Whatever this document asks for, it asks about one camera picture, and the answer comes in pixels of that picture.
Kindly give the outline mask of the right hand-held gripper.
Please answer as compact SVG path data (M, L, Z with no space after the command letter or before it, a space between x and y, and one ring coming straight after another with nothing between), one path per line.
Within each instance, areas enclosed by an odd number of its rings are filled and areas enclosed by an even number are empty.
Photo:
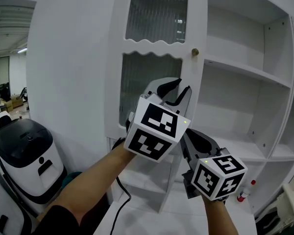
M225 201L237 191L248 171L240 158L194 129L188 128L180 143L183 157L190 167L182 174L189 199L201 195L210 201Z

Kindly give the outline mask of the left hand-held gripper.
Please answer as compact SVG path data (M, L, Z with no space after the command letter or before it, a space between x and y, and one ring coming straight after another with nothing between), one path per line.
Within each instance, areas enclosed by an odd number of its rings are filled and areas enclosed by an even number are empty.
M154 162L162 161L180 142L191 121L185 118L192 89L187 86L175 102L163 98L182 81L177 77L152 80L139 97L124 148Z

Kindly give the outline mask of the white cabinet door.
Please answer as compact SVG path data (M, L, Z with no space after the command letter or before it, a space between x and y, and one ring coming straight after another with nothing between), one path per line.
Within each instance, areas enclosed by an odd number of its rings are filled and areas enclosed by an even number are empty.
M149 82L181 78L166 96L174 101L190 86L186 117L194 119L207 38L207 0L114 0L108 33L104 133L126 134L125 120ZM191 50L199 55L193 57Z

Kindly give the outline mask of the person's left forearm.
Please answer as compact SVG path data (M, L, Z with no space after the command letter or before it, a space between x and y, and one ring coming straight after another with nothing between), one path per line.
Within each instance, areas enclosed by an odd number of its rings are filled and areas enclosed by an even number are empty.
M119 144L66 185L37 220L42 221L53 206L62 206L80 223L83 216L100 201L135 156L136 154L123 147L123 143Z

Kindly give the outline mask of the person's right forearm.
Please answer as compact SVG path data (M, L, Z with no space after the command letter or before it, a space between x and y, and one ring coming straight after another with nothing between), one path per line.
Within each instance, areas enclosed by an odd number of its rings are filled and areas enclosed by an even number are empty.
M210 201L202 196L209 235L239 235L223 201Z

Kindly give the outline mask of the white open shelf unit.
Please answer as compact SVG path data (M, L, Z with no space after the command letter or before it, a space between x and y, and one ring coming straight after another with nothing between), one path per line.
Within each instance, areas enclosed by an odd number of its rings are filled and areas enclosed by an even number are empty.
M203 73L191 128L245 162L243 202L226 206L240 235L294 175L294 0L207 0Z

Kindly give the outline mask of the red-capped plastic bottle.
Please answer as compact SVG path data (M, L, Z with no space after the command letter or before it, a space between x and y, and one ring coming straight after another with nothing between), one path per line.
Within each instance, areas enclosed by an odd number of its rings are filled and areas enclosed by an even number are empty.
M244 186L244 188L241 190L241 192L237 196L238 202L243 202L250 194L250 191L252 187L255 185L256 181L252 180L249 184Z

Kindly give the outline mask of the person's black sleeve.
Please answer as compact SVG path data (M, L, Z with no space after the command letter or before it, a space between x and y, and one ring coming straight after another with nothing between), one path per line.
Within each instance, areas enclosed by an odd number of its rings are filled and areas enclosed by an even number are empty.
M65 207L52 206L31 235L82 235L75 216Z

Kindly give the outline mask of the tan cardboard box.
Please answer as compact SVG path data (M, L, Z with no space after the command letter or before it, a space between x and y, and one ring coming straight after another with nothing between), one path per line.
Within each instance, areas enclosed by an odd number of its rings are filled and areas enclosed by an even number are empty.
M0 98L0 111L7 111L8 113L14 109L23 106L23 99L19 95L13 95L8 101Z

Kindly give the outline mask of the white and black service robot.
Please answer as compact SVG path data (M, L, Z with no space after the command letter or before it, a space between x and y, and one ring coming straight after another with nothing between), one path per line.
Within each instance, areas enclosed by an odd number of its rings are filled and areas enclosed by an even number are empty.
M0 167L19 193L47 204L68 175L51 132L28 119L0 117Z
M21 235L23 224L20 207L0 185L0 235Z

